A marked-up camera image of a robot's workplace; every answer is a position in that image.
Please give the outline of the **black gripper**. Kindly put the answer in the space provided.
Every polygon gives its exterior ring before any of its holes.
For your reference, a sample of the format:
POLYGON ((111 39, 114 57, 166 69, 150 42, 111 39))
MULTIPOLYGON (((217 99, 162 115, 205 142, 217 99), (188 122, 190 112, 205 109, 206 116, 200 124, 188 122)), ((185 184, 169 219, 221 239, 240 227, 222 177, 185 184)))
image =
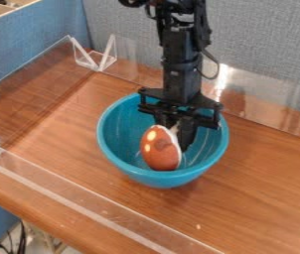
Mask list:
POLYGON ((198 92, 188 102, 170 100, 162 88, 138 90, 138 111, 154 116, 155 124, 172 128, 178 124, 178 142, 182 151, 193 144, 198 126, 218 129, 224 105, 198 92))

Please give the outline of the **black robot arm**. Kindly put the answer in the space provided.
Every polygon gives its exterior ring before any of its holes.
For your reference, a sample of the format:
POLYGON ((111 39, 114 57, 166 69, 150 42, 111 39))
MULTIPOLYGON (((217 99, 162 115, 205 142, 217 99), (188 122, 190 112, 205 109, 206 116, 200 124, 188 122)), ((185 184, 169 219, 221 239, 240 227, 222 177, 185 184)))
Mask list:
POLYGON ((118 0, 129 8, 142 7, 157 22, 164 49, 164 86, 138 90, 138 110, 154 116, 155 123, 178 128, 178 143, 188 149, 201 127, 217 129, 222 104, 201 92, 204 59, 212 43, 206 0, 118 0))

